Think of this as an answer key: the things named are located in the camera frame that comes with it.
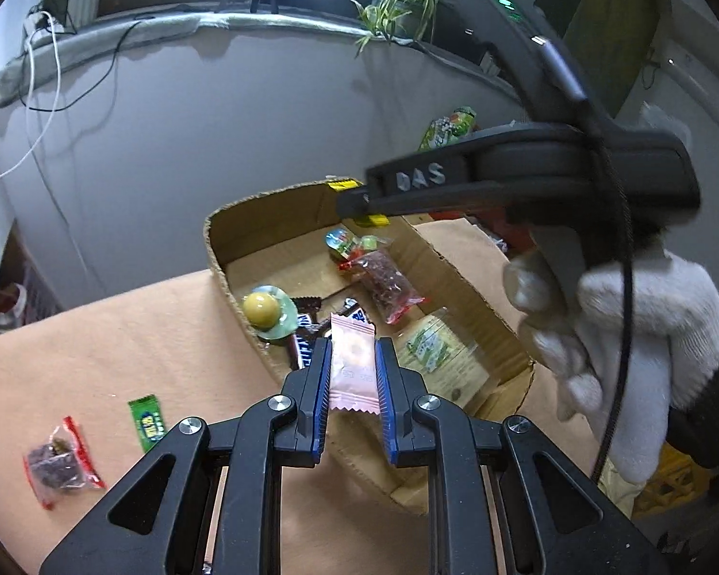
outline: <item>green leaves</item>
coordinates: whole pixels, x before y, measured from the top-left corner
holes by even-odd
[[[393,6],[397,0],[381,0],[377,6],[370,4],[364,7],[357,0],[352,0],[354,6],[357,7],[359,20],[366,30],[370,32],[370,36],[363,36],[357,40],[357,56],[362,53],[365,46],[374,38],[382,37],[387,42],[391,42],[397,28],[397,22],[405,15],[410,15],[412,11],[402,7]]]
[[[399,20],[411,13],[420,15],[418,27],[414,33],[416,40],[423,38],[429,23],[431,23],[431,35],[434,34],[434,14],[438,0],[380,0],[380,3],[370,4],[367,7],[363,7],[357,0],[351,1],[357,6],[359,21],[372,35],[357,40],[357,55],[362,53],[362,50],[374,37],[382,36],[390,42],[395,35]]]

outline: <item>pink candy wrapper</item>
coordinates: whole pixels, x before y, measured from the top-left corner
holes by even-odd
[[[376,327],[333,313],[330,408],[380,414],[376,385]]]

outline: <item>cardboard box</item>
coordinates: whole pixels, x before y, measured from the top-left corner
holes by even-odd
[[[326,297],[346,288],[324,241],[326,232],[341,224],[336,216],[337,193],[326,182],[315,182],[248,197],[216,211],[205,221],[205,245],[210,267],[248,339],[272,376],[282,382],[291,369],[285,345],[265,343],[244,317],[240,303],[261,284],[282,288],[292,297]],[[395,326],[386,325],[372,301],[358,286],[347,289],[376,324],[379,336],[394,336],[425,313],[447,307],[487,356],[489,388],[472,401],[470,411],[499,421],[522,404],[532,379],[532,361],[507,324],[464,277],[403,218],[388,226],[360,228],[343,224],[355,234],[391,238],[389,254],[428,301],[414,307]],[[386,463],[374,415],[332,412],[326,449],[357,480],[379,497],[408,510],[426,512],[426,470],[395,469]]]

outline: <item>table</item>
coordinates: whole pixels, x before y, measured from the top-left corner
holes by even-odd
[[[465,220],[418,230],[509,323],[519,313],[500,286],[502,254]],[[35,574],[101,493],[81,491],[44,511],[22,455],[67,414],[112,485],[142,455],[128,401],[155,393],[166,422],[208,423],[242,414],[279,390],[244,337],[208,271],[102,300],[0,336],[0,541]],[[596,442],[583,418],[556,419],[553,376],[538,367],[522,413],[584,470]],[[285,469],[282,570],[288,575],[424,574],[428,523],[379,505],[330,456],[315,469]]]

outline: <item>gloved hand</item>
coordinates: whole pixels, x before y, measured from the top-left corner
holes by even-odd
[[[660,247],[640,253],[633,268],[633,331],[638,343],[631,354],[610,459],[623,479],[642,483],[657,468],[669,403],[688,409],[719,367],[719,292],[706,269]],[[601,441],[619,368],[620,264],[599,266],[581,276],[579,310],[568,310],[538,251],[506,266],[504,288],[511,303],[529,314],[520,324],[520,340],[557,377],[560,420],[583,413]]]

